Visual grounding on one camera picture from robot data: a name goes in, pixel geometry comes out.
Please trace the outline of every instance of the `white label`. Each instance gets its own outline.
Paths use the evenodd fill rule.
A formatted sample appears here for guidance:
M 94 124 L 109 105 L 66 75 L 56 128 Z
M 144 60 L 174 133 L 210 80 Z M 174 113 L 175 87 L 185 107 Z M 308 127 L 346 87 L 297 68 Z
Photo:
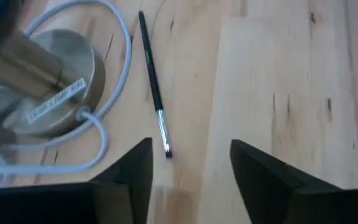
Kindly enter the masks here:
M 66 87 L 60 93 L 57 93 L 51 99 L 45 101 L 40 106 L 36 107 L 33 111 L 27 114 L 27 121 L 29 124 L 33 123 L 40 119 L 43 115 L 47 114 L 49 111 L 53 110 L 66 100 L 70 99 L 76 93 L 85 88 L 86 83 L 84 78 L 81 78 L 75 81 L 73 84 Z

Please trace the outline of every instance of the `wooden surface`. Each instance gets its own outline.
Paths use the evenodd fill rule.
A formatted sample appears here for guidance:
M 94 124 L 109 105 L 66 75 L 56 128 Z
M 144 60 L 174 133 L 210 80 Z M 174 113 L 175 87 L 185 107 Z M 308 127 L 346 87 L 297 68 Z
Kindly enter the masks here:
M 27 1 L 25 27 L 59 0 Z M 109 149 L 88 172 L 14 177 L 12 185 L 87 181 L 153 137 L 149 223 L 247 223 L 229 162 L 241 139 L 344 188 L 358 187 L 358 1 L 112 0 L 132 37 L 126 85 L 103 124 Z M 165 159 L 137 12 L 145 13 L 174 159 Z M 78 6 L 42 29 L 67 28 L 104 58 L 100 104 L 125 57 L 117 20 Z M 78 164 L 99 149 L 94 128 L 72 142 L 12 161 Z

